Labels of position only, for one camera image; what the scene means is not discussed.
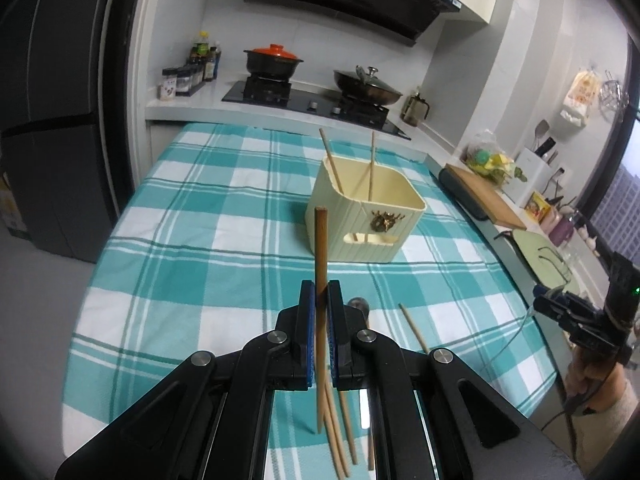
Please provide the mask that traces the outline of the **person's right hand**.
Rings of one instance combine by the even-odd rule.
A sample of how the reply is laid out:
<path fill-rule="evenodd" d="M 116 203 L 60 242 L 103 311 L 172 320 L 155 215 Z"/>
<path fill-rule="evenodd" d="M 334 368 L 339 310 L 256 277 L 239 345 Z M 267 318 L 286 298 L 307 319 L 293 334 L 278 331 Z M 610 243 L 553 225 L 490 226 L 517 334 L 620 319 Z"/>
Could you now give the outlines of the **person's right hand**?
<path fill-rule="evenodd" d="M 585 349 L 575 347 L 565 376 L 565 388 L 568 396 L 588 396 L 586 407 L 602 413 L 623 397 L 627 377 L 623 365 L 616 359 L 598 361 L 588 356 Z"/>

